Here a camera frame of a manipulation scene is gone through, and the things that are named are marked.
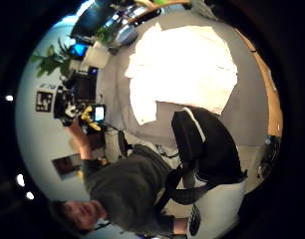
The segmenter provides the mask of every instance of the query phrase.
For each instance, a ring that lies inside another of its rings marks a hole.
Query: desk
[[[125,77],[129,56],[141,36],[150,26],[159,22],[163,29],[195,25],[212,26],[226,41],[233,61],[238,68],[238,83],[220,116],[238,145],[262,145],[267,135],[268,108],[264,82],[257,63],[236,31],[223,23],[214,22],[193,14],[189,10],[160,15],[137,27],[139,37],[128,47],[112,56],[97,81],[97,100],[107,105],[107,120],[117,128],[128,130],[143,140],[172,147],[175,145],[170,121],[173,111],[181,106],[158,103],[157,121],[139,126],[130,103],[130,79]]]

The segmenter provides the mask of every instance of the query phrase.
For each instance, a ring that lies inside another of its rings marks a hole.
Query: white wall
[[[64,43],[69,43],[70,39],[67,35],[70,34],[72,27],[72,24],[53,27],[46,33],[35,51],[45,55],[51,43],[55,47],[58,46],[58,37],[61,37]],[[75,152],[69,146],[69,135],[60,121],[53,119],[52,113],[35,112],[36,92],[40,84],[60,85],[59,70],[55,70],[50,76],[37,78],[36,66],[37,63],[28,61],[15,98],[16,133],[22,158],[36,185],[49,199],[88,200],[89,195],[84,189],[83,181],[78,177],[61,180],[52,164],[53,159]],[[121,231],[122,229],[117,226],[109,226],[85,238],[136,238],[133,233],[120,234]]]

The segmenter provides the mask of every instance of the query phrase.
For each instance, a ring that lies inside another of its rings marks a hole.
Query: green leaves
[[[104,46],[108,46],[113,38],[111,29],[108,27],[100,27],[96,31],[95,37],[97,37]]]
[[[40,62],[37,68],[37,77],[40,78],[43,75],[51,75],[55,69],[60,68],[60,72],[64,76],[69,74],[69,66],[71,63],[71,56],[69,54],[69,48],[61,42],[58,38],[59,51],[55,51],[55,46],[51,44],[46,49],[46,56],[42,56],[39,52],[33,53],[30,58],[32,63]]]

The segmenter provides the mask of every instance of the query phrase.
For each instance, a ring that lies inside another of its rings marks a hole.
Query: gray sweater
[[[85,160],[83,168],[86,190],[113,224],[138,234],[172,234],[173,218],[153,207],[171,168],[150,148],[136,145],[128,158],[108,166]]]

